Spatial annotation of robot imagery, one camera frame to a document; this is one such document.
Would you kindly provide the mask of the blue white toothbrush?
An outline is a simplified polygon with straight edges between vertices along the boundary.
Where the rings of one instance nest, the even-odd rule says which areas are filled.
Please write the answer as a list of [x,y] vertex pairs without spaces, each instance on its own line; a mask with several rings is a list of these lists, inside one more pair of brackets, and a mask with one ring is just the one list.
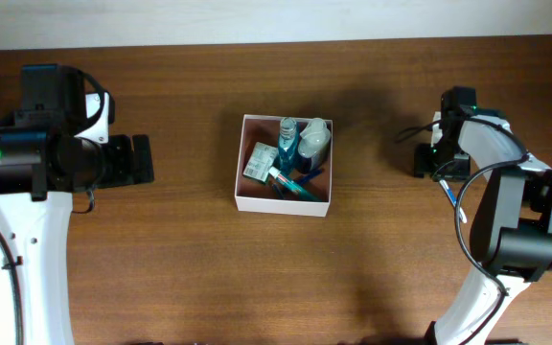
[[[455,207],[456,206],[456,202],[457,202],[457,198],[453,192],[453,190],[450,188],[449,184],[447,183],[446,180],[444,179],[441,179],[438,181],[440,187],[442,188],[443,192],[445,193],[445,195],[447,196],[450,204],[452,207]],[[466,214],[465,212],[463,211],[462,208],[459,208],[459,212],[460,212],[460,219],[463,223],[467,223],[468,222],[468,219],[466,217]]]

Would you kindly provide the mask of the clear pump soap bottle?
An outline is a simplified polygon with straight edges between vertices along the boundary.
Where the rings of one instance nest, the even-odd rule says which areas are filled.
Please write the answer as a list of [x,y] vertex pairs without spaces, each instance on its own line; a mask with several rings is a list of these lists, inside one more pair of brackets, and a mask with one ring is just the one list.
[[297,170],[309,173],[319,168],[325,161],[332,133],[327,122],[321,118],[312,119],[300,133],[298,145],[299,162]]

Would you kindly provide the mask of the green white soap box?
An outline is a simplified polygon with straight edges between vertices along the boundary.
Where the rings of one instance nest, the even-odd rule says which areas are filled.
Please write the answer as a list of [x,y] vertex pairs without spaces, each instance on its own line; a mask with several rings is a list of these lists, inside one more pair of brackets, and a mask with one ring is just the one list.
[[261,183],[266,183],[269,169],[274,165],[277,156],[278,150],[276,148],[257,142],[242,171],[242,175]]

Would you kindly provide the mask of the white teal toothpaste tube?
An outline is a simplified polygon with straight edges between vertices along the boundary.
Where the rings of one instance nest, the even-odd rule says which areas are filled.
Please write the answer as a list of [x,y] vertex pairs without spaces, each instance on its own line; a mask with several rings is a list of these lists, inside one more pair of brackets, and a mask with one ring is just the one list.
[[301,200],[312,202],[321,201],[320,198],[308,192],[301,185],[290,179],[287,175],[281,173],[281,171],[277,168],[270,167],[268,170],[268,174],[273,177],[278,183],[284,186],[287,190],[298,196]]

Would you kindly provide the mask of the blue disposable razor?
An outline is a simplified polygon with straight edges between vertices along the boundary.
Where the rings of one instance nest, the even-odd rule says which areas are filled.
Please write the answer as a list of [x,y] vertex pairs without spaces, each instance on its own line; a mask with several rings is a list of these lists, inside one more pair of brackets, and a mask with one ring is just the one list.
[[[301,177],[298,177],[298,178],[292,179],[292,180],[294,180],[296,183],[298,183],[299,185],[301,185],[304,188],[304,185],[306,183],[310,182],[311,180],[313,180],[315,177],[317,177],[321,173],[322,173],[322,170],[314,170],[314,171],[309,172],[308,174],[302,175]],[[274,191],[277,193],[277,196],[280,199],[284,199],[285,198],[285,192],[289,192],[289,190],[287,190],[284,186],[282,186],[276,180],[275,180],[275,182],[276,182],[276,184],[273,185]]]

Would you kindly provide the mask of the teal mouthwash bottle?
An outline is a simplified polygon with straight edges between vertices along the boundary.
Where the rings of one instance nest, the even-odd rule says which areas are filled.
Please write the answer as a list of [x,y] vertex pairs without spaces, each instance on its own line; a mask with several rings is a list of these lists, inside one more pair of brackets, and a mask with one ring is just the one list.
[[280,122],[278,136],[277,167],[282,174],[289,175],[298,158],[299,126],[294,118],[286,117]]

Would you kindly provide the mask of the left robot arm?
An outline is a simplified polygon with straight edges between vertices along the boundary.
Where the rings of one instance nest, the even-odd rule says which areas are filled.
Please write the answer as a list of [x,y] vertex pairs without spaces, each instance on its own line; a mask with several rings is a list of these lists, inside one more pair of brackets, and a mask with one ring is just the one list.
[[20,76],[21,105],[0,122],[0,344],[70,344],[73,197],[151,183],[150,140],[111,134],[114,100],[78,68]]

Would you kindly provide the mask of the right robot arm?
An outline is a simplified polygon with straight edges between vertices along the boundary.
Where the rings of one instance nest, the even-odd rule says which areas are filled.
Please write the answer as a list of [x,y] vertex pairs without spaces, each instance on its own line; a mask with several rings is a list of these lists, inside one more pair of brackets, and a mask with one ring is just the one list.
[[457,240],[471,270],[454,302],[425,332],[427,344],[485,344],[514,299],[552,271],[552,169],[496,109],[454,86],[415,149],[416,177],[446,185]]

